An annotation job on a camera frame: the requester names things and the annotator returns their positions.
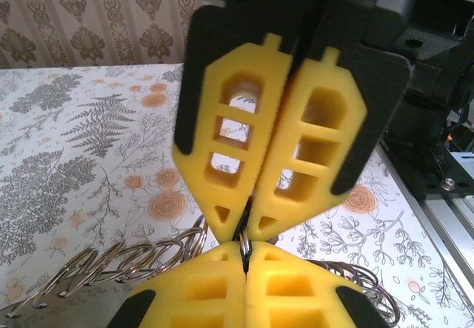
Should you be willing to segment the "aluminium mounting rail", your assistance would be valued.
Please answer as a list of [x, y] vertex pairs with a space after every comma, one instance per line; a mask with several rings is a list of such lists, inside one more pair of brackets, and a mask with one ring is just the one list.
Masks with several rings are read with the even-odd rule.
[[[474, 195], [419, 201], [409, 192], [382, 146], [376, 151], [384, 161], [413, 215], [448, 266], [459, 266], [468, 281], [474, 275]], [[474, 179], [474, 153], [451, 153]]]

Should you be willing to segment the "large metal keyring band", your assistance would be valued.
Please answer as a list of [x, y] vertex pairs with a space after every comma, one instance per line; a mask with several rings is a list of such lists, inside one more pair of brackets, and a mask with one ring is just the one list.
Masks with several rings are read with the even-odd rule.
[[[88, 247], [37, 284], [23, 301], [1, 309], [0, 328], [110, 328], [137, 286], [209, 251], [204, 249], [207, 230], [207, 222], [199, 218], [173, 238], [132, 245], [118, 241], [105, 252]], [[254, 241], [243, 226], [229, 242], [233, 241], [240, 245], [247, 280]], [[306, 261], [360, 286], [385, 320], [385, 328], [395, 328], [400, 321], [395, 299], [373, 272], [340, 261]]]

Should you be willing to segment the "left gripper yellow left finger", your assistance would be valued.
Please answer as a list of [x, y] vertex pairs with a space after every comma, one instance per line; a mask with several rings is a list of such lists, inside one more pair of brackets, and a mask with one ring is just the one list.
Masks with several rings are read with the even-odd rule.
[[110, 328], [244, 328], [240, 245], [221, 244], [137, 286]]

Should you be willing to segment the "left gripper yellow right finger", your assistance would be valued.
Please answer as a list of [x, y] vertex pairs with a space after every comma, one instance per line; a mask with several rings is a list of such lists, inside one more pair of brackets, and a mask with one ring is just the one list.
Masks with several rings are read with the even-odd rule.
[[254, 241], [246, 328], [385, 328], [360, 286], [272, 244]]

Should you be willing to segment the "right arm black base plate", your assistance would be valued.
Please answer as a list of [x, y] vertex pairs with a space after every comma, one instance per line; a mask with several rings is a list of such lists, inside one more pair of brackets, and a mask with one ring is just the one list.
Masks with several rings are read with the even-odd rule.
[[384, 139], [381, 146], [409, 192], [419, 201], [474, 195], [474, 179], [444, 146], [404, 144]]

